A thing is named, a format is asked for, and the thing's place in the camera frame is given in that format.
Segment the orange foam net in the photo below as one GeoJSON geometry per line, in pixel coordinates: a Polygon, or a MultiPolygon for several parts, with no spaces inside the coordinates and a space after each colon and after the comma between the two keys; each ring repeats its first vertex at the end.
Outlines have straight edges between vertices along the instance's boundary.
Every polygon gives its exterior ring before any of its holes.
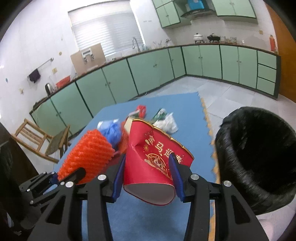
{"type": "Polygon", "coordinates": [[[121,123],[121,127],[120,127],[121,139],[119,143],[115,146],[116,151],[119,152],[120,154],[125,154],[128,148],[129,133],[125,129],[124,125],[125,125],[124,123],[121,123]]]}
{"type": "Polygon", "coordinates": [[[100,131],[87,131],[63,162],[58,171],[58,180],[62,181],[78,168],[84,168],[85,177],[78,183],[88,183],[105,168],[114,153],[115,149],[100,131]]]}

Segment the red paper cup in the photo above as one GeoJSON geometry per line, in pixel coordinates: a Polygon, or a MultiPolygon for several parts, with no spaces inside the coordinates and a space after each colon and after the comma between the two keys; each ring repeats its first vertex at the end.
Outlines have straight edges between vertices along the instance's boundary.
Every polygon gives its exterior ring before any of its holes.
{"type": "Polygon", "coordinates": [[[187,148],[161,129],[144,120],[133,120],[125,156],[124,190],[153,205],[172,202],[176,194],[169,167],[172,153],[188,167],[194,160],[187,148]]]}

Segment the blue glove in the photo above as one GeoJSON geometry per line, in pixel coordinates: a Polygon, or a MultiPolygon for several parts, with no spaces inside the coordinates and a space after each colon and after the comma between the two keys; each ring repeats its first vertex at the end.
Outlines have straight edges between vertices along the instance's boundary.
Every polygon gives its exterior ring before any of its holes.
{"type": "Polygon", "coordinates": [[[121,141],[121,125],[119,119],[100,121],[97,125],[98,131],[115,148],[121,141]]]}

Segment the white plastic bag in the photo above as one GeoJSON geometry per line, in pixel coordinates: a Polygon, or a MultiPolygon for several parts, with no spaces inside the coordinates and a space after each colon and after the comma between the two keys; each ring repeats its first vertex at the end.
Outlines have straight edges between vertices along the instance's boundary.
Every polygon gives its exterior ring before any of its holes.
{"type": "Polygon", "coordinates": [[[167,114],[164,120],[157,120],[153,126],[168,134],[173,134],[178,131],[178,126],[173,117],[173,113],[167,114]]]}

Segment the green milk carton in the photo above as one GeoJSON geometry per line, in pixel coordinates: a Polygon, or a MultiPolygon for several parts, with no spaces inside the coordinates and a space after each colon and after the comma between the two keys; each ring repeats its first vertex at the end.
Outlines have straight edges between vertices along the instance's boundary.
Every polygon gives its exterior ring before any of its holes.
{"type": "Polygon", "coordinates": [[[164,120],[167,116],[167,112],[164,108],[160,108],[158,110],[158,112],[153,116],[152,118],[152,122],[155,123],[156,121],[159,121],[159,120],[164,120]]]}

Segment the red plastic bag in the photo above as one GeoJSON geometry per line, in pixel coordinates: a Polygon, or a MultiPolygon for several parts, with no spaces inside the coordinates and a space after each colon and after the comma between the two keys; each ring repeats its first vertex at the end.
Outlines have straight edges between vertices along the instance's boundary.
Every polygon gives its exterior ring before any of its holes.
{"type": "Polygon", "coordinates": [[[136,108],[136,111],[138,112],[139,118],[145,118],[146,111],[147,111],[147,108],[145,105],[138,105],[136,108]]]}

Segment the yellow sponge block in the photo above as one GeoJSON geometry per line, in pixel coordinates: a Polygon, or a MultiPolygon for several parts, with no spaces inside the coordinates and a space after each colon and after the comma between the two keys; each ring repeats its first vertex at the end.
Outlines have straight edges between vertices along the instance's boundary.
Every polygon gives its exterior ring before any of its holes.
{"type": "Polygon", "coordinates": [[[124,129],[125,131],[130,134],[130,129],[131,129],[131,126],[132,126],[132,121],[133,121],[133,118],[132,117],[128,117],[125,121],[125,124],[124,124],[124,129]]]}

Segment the green lower kitchen cabinets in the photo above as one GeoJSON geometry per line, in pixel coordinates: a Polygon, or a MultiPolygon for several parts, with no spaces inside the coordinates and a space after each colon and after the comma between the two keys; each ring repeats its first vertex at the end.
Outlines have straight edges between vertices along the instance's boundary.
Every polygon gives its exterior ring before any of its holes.
{"type": "Polygon", "coordinates": [[[30,112],[50,135],[80,132],[106,106],[147,94],[184,76],[204,77],[277,98],[281,58],[252,47],[201,44],[135,54],[95,68],[40,101],[30,112]]]}

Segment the black bagged trash bin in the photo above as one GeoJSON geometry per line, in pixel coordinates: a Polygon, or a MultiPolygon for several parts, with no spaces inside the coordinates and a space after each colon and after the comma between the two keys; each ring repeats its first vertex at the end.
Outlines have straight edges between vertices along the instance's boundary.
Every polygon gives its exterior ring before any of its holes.
{"type": "Polygon", "coordinates": [[[215,138],[221,180],[234,184],[256,215],[295,197],[295,130],[262,108],[244,106],[223,119],[215,138]]]}

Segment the blue table mat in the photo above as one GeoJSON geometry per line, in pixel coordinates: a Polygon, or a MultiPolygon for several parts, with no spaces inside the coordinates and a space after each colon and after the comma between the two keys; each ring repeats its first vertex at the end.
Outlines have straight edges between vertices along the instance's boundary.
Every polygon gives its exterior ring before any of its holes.
{"type": "Polygon", "coordinates": [[[192,155],[193,173],[215,182],[212,138],[198,93],[144,97],[103,108],[82,130],[97,128],[100,121],[124,121],[138,105],[147,107],[146,120],[164,108],[171,113],[178,131],[167,137],[147,123],[132,125],[129,142],[134,151],[125,165],[125,182],[118,200],[107,204],[114,240],[183,240],[190,204],[171,196],[173,183],[168,157],[184,161],[192,155]]]}

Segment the wooden chair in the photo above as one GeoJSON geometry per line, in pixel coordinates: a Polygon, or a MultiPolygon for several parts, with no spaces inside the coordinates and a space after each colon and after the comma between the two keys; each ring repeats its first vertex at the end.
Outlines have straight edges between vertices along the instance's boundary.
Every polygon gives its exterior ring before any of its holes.
{"type": "Polygon", "coordinates": [[[61,158],[67,151],[71,145],[68,140],[69,132],[70,125],[52,136],[25,118],[15,133],[11,134],[11,137],[35,155],[58,164],[59,160],[52,155],[59,151],[61,158]]]}

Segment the steel kettle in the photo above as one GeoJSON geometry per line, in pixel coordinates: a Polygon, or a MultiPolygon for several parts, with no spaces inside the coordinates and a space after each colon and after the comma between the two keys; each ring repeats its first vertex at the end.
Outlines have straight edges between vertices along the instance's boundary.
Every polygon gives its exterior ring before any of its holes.
{"type": "Polygon", "coordinates": [[[50,83],[45,84],[45,90],[46,90],[46,93],[47,93],[48,96],[50,96],[55,91],[53,85],[50,84],[50,83]]]}

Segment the red basin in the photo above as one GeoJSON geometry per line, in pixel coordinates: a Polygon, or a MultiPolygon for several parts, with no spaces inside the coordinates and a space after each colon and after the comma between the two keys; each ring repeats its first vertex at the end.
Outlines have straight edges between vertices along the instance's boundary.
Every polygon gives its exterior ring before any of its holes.
{"type": "Polygon", "coordinates": [[[57,89],[60,89],[62,87],[64,87],[66,84],[68,84],[70,82],[70,75],[67,77],[64,77],[63,79],[61,79],[59,82],[56,83],[56,87],[57,89]]]}

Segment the dark hanging towel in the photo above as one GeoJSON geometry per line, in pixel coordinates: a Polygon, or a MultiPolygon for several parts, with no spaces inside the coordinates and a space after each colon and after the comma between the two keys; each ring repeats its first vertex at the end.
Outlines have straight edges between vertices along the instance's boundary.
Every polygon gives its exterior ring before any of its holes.
{"type": "Polygon", "coordinates": [[[38,68],[32,71],[28,77],[32,83],[36,83],[41,78],[38,68]]]}

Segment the brown water purifier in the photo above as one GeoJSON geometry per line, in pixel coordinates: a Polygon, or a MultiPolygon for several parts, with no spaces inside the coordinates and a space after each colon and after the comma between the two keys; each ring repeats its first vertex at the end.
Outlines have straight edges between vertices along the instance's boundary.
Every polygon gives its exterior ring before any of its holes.
{"type": "Polygon", "coordinates": [[[87,73],[106,63],[105,54],[100,43],[80,50],[72,54],[70,58],[77,75],[87,73]]]}

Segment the sink faucet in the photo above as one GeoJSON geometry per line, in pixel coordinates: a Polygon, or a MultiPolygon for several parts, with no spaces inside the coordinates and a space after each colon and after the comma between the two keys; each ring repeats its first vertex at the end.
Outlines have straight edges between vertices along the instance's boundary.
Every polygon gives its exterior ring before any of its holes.
{"type": "Polygon", "coordinates": [[[135,37],[132,38],[132,49],[137,49],[137,52],[140,53],[140,47],[135,37]]]}

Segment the white cooking pot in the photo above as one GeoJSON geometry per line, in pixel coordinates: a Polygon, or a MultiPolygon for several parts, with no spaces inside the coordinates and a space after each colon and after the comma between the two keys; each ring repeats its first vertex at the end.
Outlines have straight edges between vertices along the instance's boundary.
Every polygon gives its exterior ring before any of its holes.
{"type": "Polygon", "coordinates": [[[197,43],[204,43],[204,39],[203,39],[203,35],[201,34],[198,34],[196,33],[194,36],[193,36],[193,40],[194,40],[194,43],[197,44],[197,43]]]}

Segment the black wok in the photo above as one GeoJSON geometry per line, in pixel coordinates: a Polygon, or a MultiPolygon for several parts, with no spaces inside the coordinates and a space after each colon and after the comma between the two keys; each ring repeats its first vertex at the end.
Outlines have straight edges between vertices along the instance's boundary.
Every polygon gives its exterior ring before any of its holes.
{"type": "Polygon", "coordinates": [[[221,40],[221,37],[212,33],[209,36],[207,36],[207,39],[209,40],[210,43],[219,43],[221,40]]]}

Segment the window blinds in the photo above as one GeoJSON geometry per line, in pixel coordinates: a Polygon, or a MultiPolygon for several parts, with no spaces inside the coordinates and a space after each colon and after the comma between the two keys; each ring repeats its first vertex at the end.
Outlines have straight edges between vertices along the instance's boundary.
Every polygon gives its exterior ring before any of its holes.
{"type": "Polygon", "coordinates": [[[100,43],[108,56],[131,48],[133,37],[139,47],[144,45],[129,1],[95,3],[69,11],[68,15],[80,50],[100,43]]]}

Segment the red thermos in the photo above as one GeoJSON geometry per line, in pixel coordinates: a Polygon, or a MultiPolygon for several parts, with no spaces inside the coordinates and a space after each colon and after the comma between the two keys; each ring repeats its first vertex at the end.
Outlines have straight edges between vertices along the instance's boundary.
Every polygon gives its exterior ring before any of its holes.
{"type": "Polygon", "coordinates": [[[276,43],[275,43],[275,39],[274,39],[273,35],[269,36],[269,42],[270,42],[271,52],[276,52],[276,43]]]}

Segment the wooden door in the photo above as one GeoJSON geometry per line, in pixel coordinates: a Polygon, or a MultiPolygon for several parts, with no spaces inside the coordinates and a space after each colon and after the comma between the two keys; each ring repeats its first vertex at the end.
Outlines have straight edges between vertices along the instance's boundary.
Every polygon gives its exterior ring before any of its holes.
{"type": "Polygon", "coordinates": [[[281,56],[280,94],[295,102],[295,40],[280,16],[266,4],[276,33],[281,56]]]}

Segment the green upper cabinets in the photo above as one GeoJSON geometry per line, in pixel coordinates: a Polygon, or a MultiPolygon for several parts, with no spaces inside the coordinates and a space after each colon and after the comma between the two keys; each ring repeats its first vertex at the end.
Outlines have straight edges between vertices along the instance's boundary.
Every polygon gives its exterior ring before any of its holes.
{"type": "Polygon", "coordinates": [[[224,21],[257,24],[254,8],[249,0],[216,1],[152,1],[163,29],[191,25],[202,16],[216,15],[224,21]]]}

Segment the range hood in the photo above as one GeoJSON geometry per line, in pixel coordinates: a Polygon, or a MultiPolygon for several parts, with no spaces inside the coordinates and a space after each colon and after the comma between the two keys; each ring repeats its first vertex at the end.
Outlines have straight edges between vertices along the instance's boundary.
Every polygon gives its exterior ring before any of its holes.
{"type": "Polygon", "coordinates": [[[216,13],[212,1],[208,0],[185,1],[185,8],[186,10],[181,17],[191,20],[216,13]]]}

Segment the towel rail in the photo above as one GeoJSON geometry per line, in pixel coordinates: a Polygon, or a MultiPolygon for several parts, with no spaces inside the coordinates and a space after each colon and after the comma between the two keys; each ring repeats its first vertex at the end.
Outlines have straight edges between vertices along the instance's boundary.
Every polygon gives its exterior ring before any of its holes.
{"type": "Polygon", "coordinates": [[[40,66],[38,66],[36,69],[39,69],[41,68],[42,66],[44,66],[45,64],[47,64],[48,62],[53,62],[54,61],[54,58],[50,58],[49,60],[45,61],[43,64],[41,64],[40,66]]]}

